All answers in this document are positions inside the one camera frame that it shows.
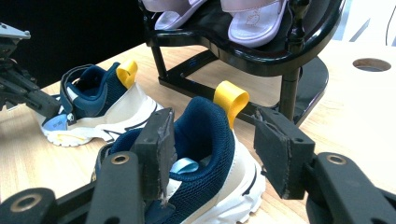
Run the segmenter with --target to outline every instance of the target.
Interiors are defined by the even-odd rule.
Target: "navy blue sneaker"
[[[147,207],[146,223],[245,222],[262,203],[262,168],[230,129],[225,111],[206,98],[195,97],[175,121],[177,161],[170,172],[166,212],[160,203]],[[103,159],[130,150],[142,129],[122,134],[103,147],[93,179],[100,178]]]
[[[54,145],[76,147],[93,138],[111,143],[130,129],[144,127],[150,114],[162,107],[134,81],[136,71],[134,62],[114,63],[108,70],[88,64],[68,71],[57,97],[62,103],[59,114],[37,114],[42,133]]]

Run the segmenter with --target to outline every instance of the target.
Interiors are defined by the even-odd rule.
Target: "yellow pull tab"
[[[238,113],[248,104],[248,100],[248,92],[229,81],[222,81],[216,87],[215,97],[213,98],[213,102],[225,110],[231,129],[233,129],[233,121]]]
[[[117,77],[126,89],[134,85],[134,77],[137,72],[137,63],[134,59],[129,59],[117,67]]]

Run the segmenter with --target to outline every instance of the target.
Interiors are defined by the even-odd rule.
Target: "shoe insole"
[[[265,7],[235,13],[229,29],[230,39],[253,48],[271,41],[279,29],[286,1],[283,6],[280,4],[278,1]]]
[[[191,15],[200,7],[206,0],[189,0],[191,8],[180,16],[174,11],[165,11],[155,23],[156,30],[177,29],[184,22],[186,22]]]

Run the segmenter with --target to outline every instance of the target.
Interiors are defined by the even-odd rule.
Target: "shoe sole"
[[[152,112],[162,109],[150,97],[130,119],[115,124],[99,124],[95,127],[77,127],[68,131],[48,132],[42,129],[47,139],[56,146],[77,147],[89,143],[93,138],[102,138],[108,143],[114,142],[121,134],[128,130],[143,128]]]
[[[260,165],[255,163],[255,175],[245,178],[228,197],[203,213],[192,223],[237,223],[246,222],[250,213],[255,213],[262,204],[265,191],[265,177]]]

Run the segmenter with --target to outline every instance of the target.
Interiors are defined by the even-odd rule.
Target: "wooden table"
[[[204,50],[202,47],[163,48],[169,68]],[[158,73],[151,51],[146,45],[127,50],[99,63],[108,68],[113,62],[133,57],[138,63],[137,82],[146,94],[164,106],[183,112],[190,97],[158,83]],[[300,126],[316,142],[316,152],[331,151],[348,156],[378,187],[396,193],[396,49],[370,48],[354,43],[331,41],[319,54],[330,72],[326,93]],[[352,63],[359,58],[388,61],[386,72],[373,73],[357,69]],[[279,96],[279,77],[254,77],[222,63],[202,68],[191,79],[216,87],[223,79],[250,93],[251,100],[271,105]],[[45,89],[59,92],[59,83]],[[234,125],[239,140],[253,150],[254,127],[237,120]],[[56,147],[39,130],[35,113],[25,105],[0,112],[0,191],[1,201],[29,188],[52,189],[61,197],[90,182],[97,152],[105,142],[94,139],[81,147]],[[280,200],[270,184],[262,195],[263,202],[248,223],[306,223],[304,202]]]

